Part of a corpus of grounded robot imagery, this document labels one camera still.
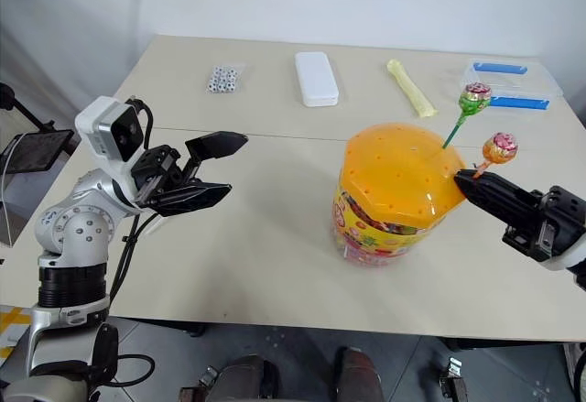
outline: orange lollipop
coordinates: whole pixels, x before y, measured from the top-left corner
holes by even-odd
[[[499,132],[491,136],[483,146],[484,162],[476,169],[477,179],[491,164],[504,164],[516,156],[518,145],[511,134]]]

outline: white box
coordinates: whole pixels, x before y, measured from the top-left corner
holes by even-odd
[[[308,107],[338,104],[338,86],[324,52],[298,52],[295,67],[303,103]]]

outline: blue strip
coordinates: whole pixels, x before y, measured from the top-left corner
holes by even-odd
[[[525,74],[527,66],[504,65],[502,63],[475,62],[474,69],[483,72],[503,72],[505,74]]]
[[[534,100],[532,98],[492,97],[491,106],[524,107],[544,111],[548,108],[549,100]]]

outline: lollipop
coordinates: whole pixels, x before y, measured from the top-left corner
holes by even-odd
[[[491,88],[482,83],[470,83],[467,84],[460,95],[458,104],[461,108],[461,115],[456,122],[456,125],[451,130],[448,139],[443,143],[441,148],[446,148],[450,143],[451,139],[454,138],[456,132],[460,126],[466,121],[466,118],[470,115],[478,114],[482,109],[491,103]]]
[[[477,179],[491,164],[504,164],[516,156],[518,145],[511,134],[499,132],[491,136],[483,146],[484,162],[476,168],[474,178]]]

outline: orange plastic jar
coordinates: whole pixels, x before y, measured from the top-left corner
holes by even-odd
[[[454,147],[414,125],[369,127],[352,137],[333,201],[336,244],[358,264],[386,265],[423,239],[464,200]]]

